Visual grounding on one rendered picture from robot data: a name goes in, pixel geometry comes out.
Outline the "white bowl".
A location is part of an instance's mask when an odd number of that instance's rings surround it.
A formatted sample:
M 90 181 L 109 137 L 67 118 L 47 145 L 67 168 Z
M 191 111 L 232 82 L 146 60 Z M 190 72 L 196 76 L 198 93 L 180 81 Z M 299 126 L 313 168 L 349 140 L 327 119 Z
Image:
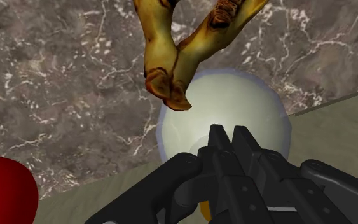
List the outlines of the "white bowl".
M 192 105 L 187 111 L 161 106 L 156 139 L 162 162 L 180 152 L 196 154 L 207 145 L 212 124 L 222 125 L 228 137 L 235 126 L 245 126 L 262 148 L 288 158 L 291 123 L 279 94 L 261 78 L 235 69 L 204 70 L 186 97 Z

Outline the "red round object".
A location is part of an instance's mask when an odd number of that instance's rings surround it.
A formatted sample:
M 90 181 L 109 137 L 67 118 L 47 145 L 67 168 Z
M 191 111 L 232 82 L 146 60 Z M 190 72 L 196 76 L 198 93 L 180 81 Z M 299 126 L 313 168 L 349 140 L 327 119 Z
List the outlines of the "red round object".
M 0 157 L 0 224 L 33 224 L 38 188 L 28 168 Z

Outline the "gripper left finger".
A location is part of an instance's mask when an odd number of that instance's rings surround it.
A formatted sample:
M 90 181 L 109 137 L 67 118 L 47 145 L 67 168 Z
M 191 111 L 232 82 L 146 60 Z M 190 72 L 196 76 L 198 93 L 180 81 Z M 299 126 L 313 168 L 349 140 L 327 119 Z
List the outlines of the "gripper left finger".
M 260 224 L 260 194 L 245 175 L 222 125 L 211 125 L 198 155 L 179 153 L 122 193 L 85 224 L 178 224 L 201 202 L 209 224 Z

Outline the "yellow banana bunch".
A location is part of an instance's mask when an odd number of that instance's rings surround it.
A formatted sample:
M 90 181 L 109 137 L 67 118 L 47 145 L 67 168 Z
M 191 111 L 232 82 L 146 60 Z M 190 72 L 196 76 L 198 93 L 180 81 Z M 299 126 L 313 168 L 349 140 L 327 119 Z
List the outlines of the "yellow banana bunch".
M 186 90 L 201 62 L 226 48 L 269 0 L 217 0 L 198 28 L 175 44 L 172 16 L 179 0 L 133 0 L 145 39 L 146 90 L 174 111 L 191 104 Z

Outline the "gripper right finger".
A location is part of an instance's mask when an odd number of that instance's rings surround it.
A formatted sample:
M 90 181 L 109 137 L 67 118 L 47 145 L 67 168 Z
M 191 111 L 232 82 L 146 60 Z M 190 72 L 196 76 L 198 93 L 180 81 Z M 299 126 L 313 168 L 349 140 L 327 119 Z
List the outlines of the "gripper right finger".
M 305 224 L 358 224 L 358 178 L 315 159 L 296 167 L 281 153 L 262 149 L 244 126 L 234 128 L 231 143 L 244 172 L 265 177 L 262 192 L 271 184 Z

